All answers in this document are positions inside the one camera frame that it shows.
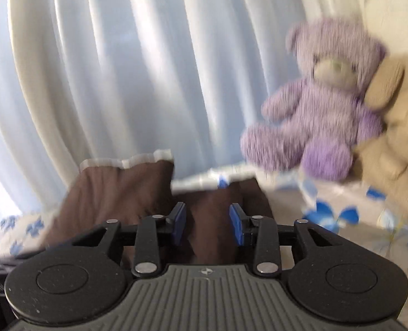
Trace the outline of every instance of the purple teddy bear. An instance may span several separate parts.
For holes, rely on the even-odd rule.
[[[249,127],[242,153],[267,170],[301,163],[311,177],[342,180],[353,164],[351,147],[382,131],[362,99],[386,49],[362,25],[337,18],[294,27],[286,42],[303,77],[265,101],[262,115],[283,121]]]

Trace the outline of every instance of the gray ridged gripper base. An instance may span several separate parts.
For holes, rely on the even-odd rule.
[[[406,331],[397,321],[349,327],[330,324],[293,304],[281,284],[245,266],[179,266],[139,280],[114,310],[69,327],[18,321],[9,331]]]

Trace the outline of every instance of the teddy bear's torso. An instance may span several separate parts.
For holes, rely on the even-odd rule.
[[[351,92],[308,79],[289,122],[297,123],[310,137],[337,137],[352,145],[358,129],[357,105]]]

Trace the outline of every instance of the crosshair logo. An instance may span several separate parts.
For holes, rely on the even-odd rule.
[[[213,273],[213,270],[206,267],[205,269],[201,270],[201,273],[204,274],[204,275],[210,275],[210,274]]]

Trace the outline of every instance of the beige teddy bear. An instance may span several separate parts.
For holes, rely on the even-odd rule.
[[[408,213],[408,56],[381,63],[365,103],[381,112],[387,130],[356,147],[354,171]]]

